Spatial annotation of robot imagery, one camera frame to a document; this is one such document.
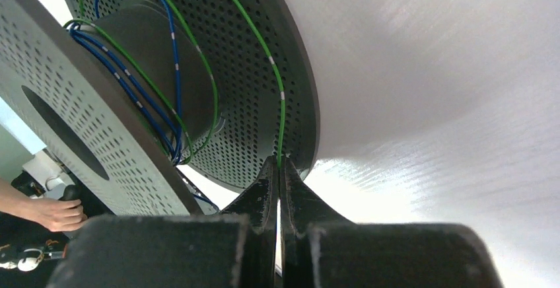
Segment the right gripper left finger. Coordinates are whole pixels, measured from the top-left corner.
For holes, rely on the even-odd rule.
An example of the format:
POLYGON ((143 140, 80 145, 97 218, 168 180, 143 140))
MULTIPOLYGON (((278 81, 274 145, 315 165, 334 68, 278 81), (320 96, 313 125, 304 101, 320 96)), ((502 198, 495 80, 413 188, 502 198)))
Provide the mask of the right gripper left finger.
POLYGON ((91 219, 48 287, 273 287, 277 165, 213 215, 91 219))

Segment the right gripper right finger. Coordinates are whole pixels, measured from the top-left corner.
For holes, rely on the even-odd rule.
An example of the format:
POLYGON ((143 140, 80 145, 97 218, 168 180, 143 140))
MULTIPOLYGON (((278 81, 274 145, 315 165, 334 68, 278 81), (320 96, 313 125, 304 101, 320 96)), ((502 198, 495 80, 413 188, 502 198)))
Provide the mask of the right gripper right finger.
POLYGON ((502 287, 486 245, 457 223, 354 223, 279 171, 285 287, 502 287))

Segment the dark grey cable spool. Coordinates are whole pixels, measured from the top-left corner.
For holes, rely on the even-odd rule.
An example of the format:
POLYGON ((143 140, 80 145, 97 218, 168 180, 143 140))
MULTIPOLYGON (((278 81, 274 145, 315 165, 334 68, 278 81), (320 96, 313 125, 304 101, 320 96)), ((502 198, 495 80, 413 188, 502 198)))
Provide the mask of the dark grey cable spool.
POLYGON ((199 209, 176 166, 246 189, 316 160, 316 85, 285 0, 1 0, 1 97, 118 215, 199 209))

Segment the person's hand in background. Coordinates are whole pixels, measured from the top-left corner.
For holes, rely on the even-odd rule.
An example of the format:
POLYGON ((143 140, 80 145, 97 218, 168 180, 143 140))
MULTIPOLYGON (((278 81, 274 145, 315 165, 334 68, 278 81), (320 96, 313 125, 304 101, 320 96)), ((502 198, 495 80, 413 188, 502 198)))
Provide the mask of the person's hand in background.
POLYGON ((79 199, 61 201, 50 198, 29 200, 22 209, 22 218, 51 232, 76 231, 88 219, 79 199))

